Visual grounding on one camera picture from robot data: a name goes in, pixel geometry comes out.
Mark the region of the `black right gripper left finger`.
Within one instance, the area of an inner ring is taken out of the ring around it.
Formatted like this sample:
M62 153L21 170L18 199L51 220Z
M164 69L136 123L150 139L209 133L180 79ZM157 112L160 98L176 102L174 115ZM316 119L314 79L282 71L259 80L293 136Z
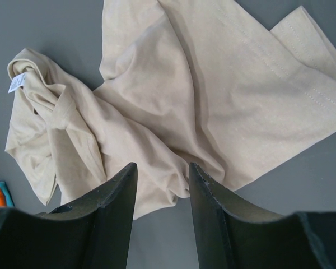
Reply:
M0 268L125 268L137 191L129 163L52 212L0 207Z

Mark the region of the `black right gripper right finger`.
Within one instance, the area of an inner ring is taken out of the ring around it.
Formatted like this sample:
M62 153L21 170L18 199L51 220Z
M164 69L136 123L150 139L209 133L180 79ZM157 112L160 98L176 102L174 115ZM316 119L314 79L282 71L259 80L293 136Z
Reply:
M200 268L336 268L336 212L265 210L189 166Z

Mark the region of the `beige t shirt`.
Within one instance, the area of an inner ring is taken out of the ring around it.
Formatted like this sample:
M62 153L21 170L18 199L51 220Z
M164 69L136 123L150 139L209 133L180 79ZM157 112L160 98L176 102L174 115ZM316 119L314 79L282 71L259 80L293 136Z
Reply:
M192 162L235 191L336 132L336 49L303 7L267 30L235 1L105 1L100 73L8 65L5 151L43 204L134 162L137 219L189 196Z

